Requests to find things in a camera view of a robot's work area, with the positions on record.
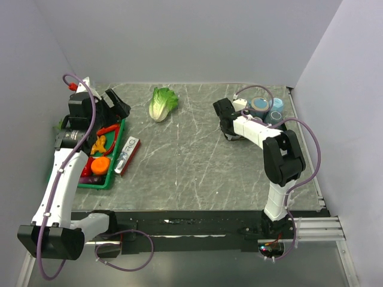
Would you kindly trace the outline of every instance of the marble countertop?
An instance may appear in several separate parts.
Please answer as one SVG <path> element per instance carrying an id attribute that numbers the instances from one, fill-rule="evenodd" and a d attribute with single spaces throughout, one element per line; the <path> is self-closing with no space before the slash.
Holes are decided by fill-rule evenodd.
<path id="1" fill-rule="evenodd" d="M 161 123 L 149 116 L 155 87 L 169 87 L 179 95 L 178 108 Z M 269 180 L 263 169 L 263 152 L 247 140 L 229 142 L 219 128 L 212 104 L 232 99 L 242 84 L 110 84 L 98 85 L 99 94 L 111 87 L 132 107 L 121 142 L 129 136 L 140 138 L 141 147 L 124 176 L 115 176 L 110 190 L 77 190 L 73 210 L 262 210 L 267 202 Z M 270 87 L 284 101 L 284 117 L 294 115 L 288 90 Z M 267 98 L 257 88 L 241 93 L 251 99 Z M 296 123 L 286 123 L 300 142 Z M 310 176 L 307 152 L 306 170 Z M 292 195 L 295 210 L 318 210 L 313 182 Z"/>

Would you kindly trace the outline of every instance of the green basket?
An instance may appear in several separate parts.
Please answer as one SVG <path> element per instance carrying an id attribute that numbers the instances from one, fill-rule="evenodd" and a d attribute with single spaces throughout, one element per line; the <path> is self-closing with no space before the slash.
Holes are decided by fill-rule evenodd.
<path id="1" fill-rule="evenodd" d="M 120 142 L 121 142 L 121 138 L 122 138 L 122 135 L 123 135 L 123 132 L 124 132 L 124 128 L 125 128 L 125 120 L 123 120 L 120 123 L 120 131 L 118 132 L 118 137 L 117 137 L 117 140 L 115 142 L 113 152 L 110 155 L 107 155 L 107 157 L 111 159 L 111 162 L 110 162 L 110 165 L 109 165 L 108 173 L 106 174 L 105 183 L 103 185 L 98 185 L 98 184 L 78 184 L 77 187 L 79 187 L 79 188 L 93 188 L 95 190 L 107 190 L 107 189 L 110 188 L 110 185 L 112 183 L 111 182 L 112 181 L 111 178 L 112 178 L 112 175 L 113 175 L 114 163 L 115 163 L 115 160 L 118 157 L 118 148 L 120 146 Z M 110 146 L 112 145 L 112 143 L 114 141 L 114 132 L 115 131 L 113 130 L 113 131 L 111 131 L 109 133 L 104 134 L 104 136 L 107 138 L 107 142 L 105 144 L 105 149 L 106 150 L 108 150 L 108 148 L 110 148 Z M 101 157 L 101 156 L 102 156 L 102 154 L 97 152 L 92 157 Z"/>

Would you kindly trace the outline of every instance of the tabletop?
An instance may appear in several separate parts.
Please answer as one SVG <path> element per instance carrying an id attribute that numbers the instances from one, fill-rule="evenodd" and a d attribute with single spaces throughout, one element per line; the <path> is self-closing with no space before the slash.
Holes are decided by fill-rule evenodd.
<path id="1" fill-rule="evenodd" d="M 110 190 L 78 188 L 74 210 L 262 210 L 267 202 L 269 180 L 263 168 L 263 151 L 248 140 L 227 141 L 212 104 L 233 94 L 244 84 L 99 84 L 100 95 L 113 88 L 131 106 L 121 147 L 129 136 L 139 138 L 141 147 L 123 177 L 114 176 Z M 178 108 L 161 123 L 149 116 L 155 87 L 169 87 L 179 96 Z M 269 87 L 284 102 L 284 117 L 294 115 L 288 90 Z M 253 88 L 241 97 L 268 99 L 265 91 Z M 287 122 L 301 143 L 306 170 L 311 175 L 308 153 L 297 123 Z M 313 182 L 292 195 L 294 210 L 318 210 Z"/>

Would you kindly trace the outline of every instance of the green lettuce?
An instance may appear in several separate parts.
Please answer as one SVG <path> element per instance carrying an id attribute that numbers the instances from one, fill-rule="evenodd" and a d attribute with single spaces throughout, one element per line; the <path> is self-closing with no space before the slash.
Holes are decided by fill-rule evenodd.
<path id="1" fill-rule="evenodd" d="M 163 121 L 168 113 L 178 105 L 178 97 L 169 88 L 154 88 L 150 101 L 149 114 L 157 122 Z"/>

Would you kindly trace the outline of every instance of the robotic arm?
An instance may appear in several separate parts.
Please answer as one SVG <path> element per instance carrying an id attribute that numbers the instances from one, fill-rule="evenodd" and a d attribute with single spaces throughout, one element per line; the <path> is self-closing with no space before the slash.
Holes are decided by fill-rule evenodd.
<path id="1" fill-rule="evenodd" d="M 236 111 L 228 98 L 213 104 L 220 118 L 221 131 L 229 141 L 247 138 L 263 150 L 265 172 L 270 180 L 264 209 L 264 233 L 281 231 L 287 223 L 286 193 L 296 184 L 306 164 L 297 136 L 292 130 L 271 129 Z"/>
<path id="2" fill-rule="evenodd" d="M 84 79 L 89 86 L 89 78 Z M 79 84 L 76 93 L 69 98 L 69 115 L 62 123 L 61 131 L 56 137 L 54 164 L 44 198 L 30 225 L 21 225 L 17 237 L 25 248 L 36 257 L 37 242 L 44 217 L 47 225 L 42 238 L 41 257 L 76 260 L 82 253 L 84 244 L 101 233 L 117 231 L 117 219 L 110 210 L 96 210 L 87 218 L 71 223 L 72 203 L 81 172 L 87 163 L 93 144 L 97 140 L 97 131 L 102 127 L 124 120 L 130 113 L 130 106 L 125 104 L 113 90 L 105 91 L 114 106 L 109 107 L 103 97 L 92 89 L 96 102 L 95 124 L 87 139 L 71 157 L 64 169 L 63 161 L 73 152 L 77 143 L 90 127 L 92 105 L 85 87 Z M 58 172 L 61 172 L 50 212 L 45 208 Z"/>

